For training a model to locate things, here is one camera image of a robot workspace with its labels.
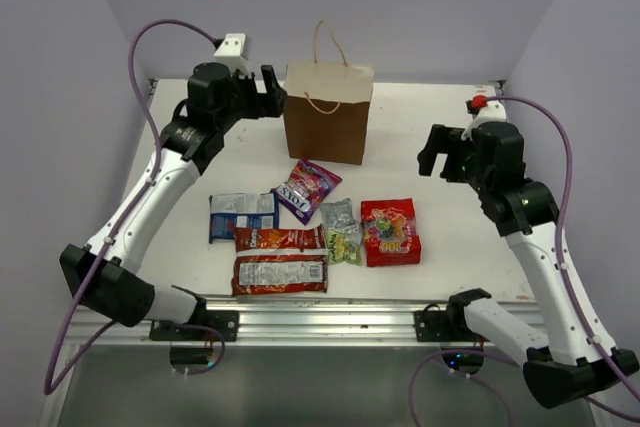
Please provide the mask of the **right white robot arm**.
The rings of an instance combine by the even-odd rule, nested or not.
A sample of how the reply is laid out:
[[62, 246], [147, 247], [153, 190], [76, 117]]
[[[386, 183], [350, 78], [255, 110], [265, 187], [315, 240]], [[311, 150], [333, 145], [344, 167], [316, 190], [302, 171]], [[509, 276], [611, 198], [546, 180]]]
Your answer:
[[525, 174], [524, 139], [516, 126], [489, 121], [465, 132], [435, 124], [418, 155], [431, 175], [446, 157], [441, 178], [466, 183], [522, 267], [546, 327], [539, 332], [481, 288], [455, 294], [445, 309], [454, 340], [482, 337], [521, 367], [543, 407], [606, 390], [639, 370], [636, 354], [620, 348], [597, 321], [567, 248], [556, 246], [559, 209], [549, 188]]

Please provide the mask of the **red candy bag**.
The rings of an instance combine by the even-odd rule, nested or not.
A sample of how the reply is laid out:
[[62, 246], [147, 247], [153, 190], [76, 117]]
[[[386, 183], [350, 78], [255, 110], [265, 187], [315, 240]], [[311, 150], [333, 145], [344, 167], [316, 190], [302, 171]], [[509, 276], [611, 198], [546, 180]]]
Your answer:
[[365, 200], [360, 213], [368, 267], [420, 263], [422, 243], [411, 198]]

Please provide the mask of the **green gummy candy bag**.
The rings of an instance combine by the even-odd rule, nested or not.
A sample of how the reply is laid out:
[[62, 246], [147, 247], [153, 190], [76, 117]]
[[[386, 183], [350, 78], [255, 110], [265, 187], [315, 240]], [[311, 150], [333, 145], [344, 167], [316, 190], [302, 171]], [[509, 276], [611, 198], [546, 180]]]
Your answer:
[[328, 263], [362, 264], [363, 231], [353, 215], [350, 198], [320, 206], [328, 249]]

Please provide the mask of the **brown paper bag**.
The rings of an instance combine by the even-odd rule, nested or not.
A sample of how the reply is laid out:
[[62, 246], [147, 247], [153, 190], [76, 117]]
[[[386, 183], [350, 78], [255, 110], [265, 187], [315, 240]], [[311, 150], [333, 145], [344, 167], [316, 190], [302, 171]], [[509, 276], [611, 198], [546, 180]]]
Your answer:
[[340, 59], [318, 57], [321, 20], [313, 34], [313, 57], [287, 65], [283, 118], [289, 156], [295, 159], [360, 165], [366, 148], [374, 69], [347, 59], [333, 39]]

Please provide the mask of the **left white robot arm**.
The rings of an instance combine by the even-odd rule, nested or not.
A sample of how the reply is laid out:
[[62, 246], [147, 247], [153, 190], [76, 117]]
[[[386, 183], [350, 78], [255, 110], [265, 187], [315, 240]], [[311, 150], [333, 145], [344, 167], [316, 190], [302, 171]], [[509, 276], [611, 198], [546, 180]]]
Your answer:
[[172, 323], [185, 339], [208, 326], [205, 300], [188, 290], [154, 286], [137, 275], [151, 241], [183, 194], [224, 147], [225, 134], [241, 119], [278, 118], [286, 92], [272, 66], [261, 68], [265, 89], [254, 75], [209, 62], [196, 66], [187, 96], [159, 135], [142, 177], [101, 230], [84, 245], [68, 245], [61, 268], [75, 306], [115, 323]]

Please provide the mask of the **blue snack bag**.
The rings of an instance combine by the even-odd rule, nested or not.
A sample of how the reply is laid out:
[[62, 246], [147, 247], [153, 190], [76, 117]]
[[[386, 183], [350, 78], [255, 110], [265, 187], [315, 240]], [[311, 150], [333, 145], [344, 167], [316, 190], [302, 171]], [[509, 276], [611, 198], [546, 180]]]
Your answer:
[[209, 197], [209, 242], [232, 240], [237, 228], [278, 229], [279, 203], [274, 193], [217, 194]]

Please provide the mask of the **purple Fox's candy bag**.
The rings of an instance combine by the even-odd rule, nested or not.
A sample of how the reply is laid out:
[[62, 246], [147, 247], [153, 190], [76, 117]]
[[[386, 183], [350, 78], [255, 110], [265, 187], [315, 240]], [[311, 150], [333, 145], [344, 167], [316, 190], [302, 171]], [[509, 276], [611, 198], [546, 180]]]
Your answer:
[[308, 161], [297, 161], [288, 179], [272, 189], [277, 200], [298, 221], [307, 225], [320, 204], [342, 182], [328, 169]]

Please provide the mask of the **red Doritos chip bag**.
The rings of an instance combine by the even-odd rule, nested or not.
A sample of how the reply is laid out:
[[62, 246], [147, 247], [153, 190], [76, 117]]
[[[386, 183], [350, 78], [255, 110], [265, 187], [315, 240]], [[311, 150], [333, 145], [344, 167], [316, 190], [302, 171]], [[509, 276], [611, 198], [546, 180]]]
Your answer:
[[324, 229], [238, 228], [231, 289], [234, 296], [328, 290]]

